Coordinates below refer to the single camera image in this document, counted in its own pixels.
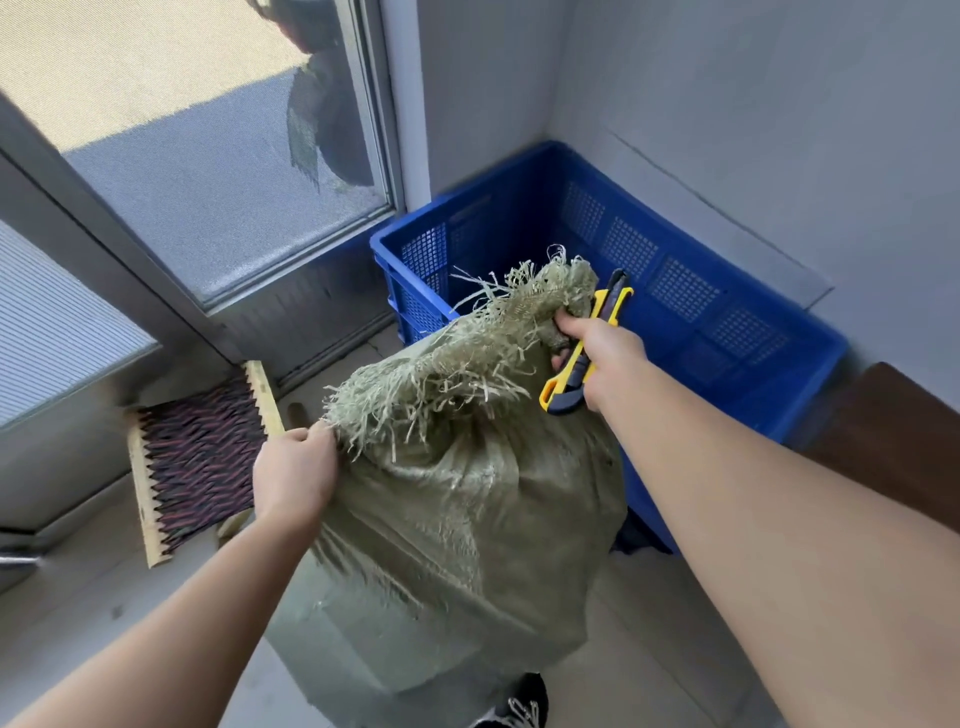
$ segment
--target sneaker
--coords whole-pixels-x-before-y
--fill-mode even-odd
[[[546,684],[535,672],[528,672],[514,688],[507,702],[494,708],[473,728],[544,728],[550,704],[546,697]]]

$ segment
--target shoelace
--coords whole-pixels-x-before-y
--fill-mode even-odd
[[[494,716],[491,720],[508,728],[540,728],[540,704],[536,700],[531,701],[530,710],[515,697],[510,698],[507,705],[514,713],[512,716]]]

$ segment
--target tile floor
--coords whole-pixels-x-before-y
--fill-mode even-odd
[[[324,387],[399,349],[387,329],[281,401],[320,414]],[[148,571],[132,487],[0,595],[0,725],[144,617],[214,552],[212,534]],[[685,561],[614,554],[588,605],[589,640],[545,675],[551,728],[785,728]],[[266,643],[253,654],[224,728],[327,728]]]

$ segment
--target blue basket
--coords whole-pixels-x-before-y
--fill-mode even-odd
[[[475,290],[555,244],[600,280],[636,289],[620,315],[650,359],[708,401],[781,441],[847,349],[833,329],[630,197],[563,144],[546,142],[397,220],[371,239],[400,336],[412,344],[457,318]],[[633,468],[627,500],[676,543]]]

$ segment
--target hand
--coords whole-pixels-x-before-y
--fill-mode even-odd
[[[596,367],[584,385],[584,397],[587,407],[602,413],[604,402],[616,397],[623,380],[648,363],[643,341],[625,328],[612,327],[600,319],[578,319],[563,308],[553,320],[567,336],[584,342],[584,349]],[[563,366],[565,357],[566,352],[553,357],[555,370]]]
[[[271,437],[253,463],[257,520],[312,539],[336,485],[337,441],[326,422]]]

